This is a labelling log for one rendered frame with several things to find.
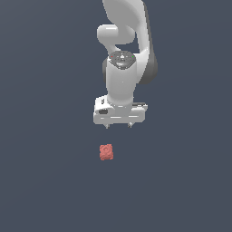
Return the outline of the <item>small red cube object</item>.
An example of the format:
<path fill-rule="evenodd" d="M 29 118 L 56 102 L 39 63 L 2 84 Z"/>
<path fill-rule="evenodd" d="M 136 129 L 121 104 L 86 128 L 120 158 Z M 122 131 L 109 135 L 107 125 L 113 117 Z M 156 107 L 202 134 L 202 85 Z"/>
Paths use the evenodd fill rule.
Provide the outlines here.
<path fill-rule="evenodd" d="M 112 160 L 113 159 L 113 151 L 112 151 L 111 144 L 100 146 L 100 159 L 101 160 Z"/>

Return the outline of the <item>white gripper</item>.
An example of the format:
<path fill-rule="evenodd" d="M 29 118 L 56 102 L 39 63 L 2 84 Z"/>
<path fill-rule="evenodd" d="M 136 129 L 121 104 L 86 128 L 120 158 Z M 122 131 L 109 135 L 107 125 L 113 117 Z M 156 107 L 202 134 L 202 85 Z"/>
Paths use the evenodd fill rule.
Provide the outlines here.
<path fill-rule="evenodd" d="M 148 105 L 145 102 L 133 102 L 127 106 L 114 105 L 108 102 L 107 96 L 95 99 L 93 122 L 102 124 L 106 129 L 109 125 L 127 123 L 131 128 L 134 123 L 145 120 L 145 112 Z"/>

